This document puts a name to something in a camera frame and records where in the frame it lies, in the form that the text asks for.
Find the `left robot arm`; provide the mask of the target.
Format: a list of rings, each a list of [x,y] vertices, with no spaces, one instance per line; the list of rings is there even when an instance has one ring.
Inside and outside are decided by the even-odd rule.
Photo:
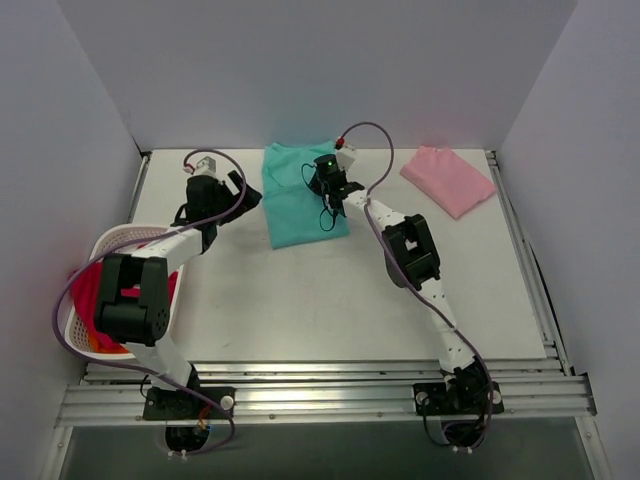
[[[101,261],[94,310],[95,329],[129,348],[137,369],[155,376],[169,391],[166,408],[179,419],[194,417],[202,405],[197,374],[170,338],[169,277],[206,253],[220,226],[254,209],[262,195],[248,186],[242,171],[228,177],[232,192],[212,173],[188,179],[186,202],[174,222],[155,239],[129,253],[109,252]]]

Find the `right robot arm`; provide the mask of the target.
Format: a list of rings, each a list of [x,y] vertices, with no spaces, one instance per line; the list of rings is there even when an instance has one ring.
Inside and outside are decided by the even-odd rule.
[[[427,326],[435,337],[444,400],[455,412],[469,411],[479,401],[492,405],[495,387],[486,363],[459,330],[445,292],[441,261],[426,219],[405,215],[374,199],[371,191],[347,179],[353,154],[326,154],[313,161],[309,189],[322,199],[333,218],[364,215],[384,254],[387,274],[427,307]]]

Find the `teal t shirt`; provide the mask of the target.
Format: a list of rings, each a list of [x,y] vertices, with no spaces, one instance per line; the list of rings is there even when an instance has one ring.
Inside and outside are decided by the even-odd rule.
[[[264,151],[263,200],[271,247],[290,247],[350,234],[347,221],[335,220],[309,188],[313,161],[334,152],[331,142],[308,146],[273,143]]]

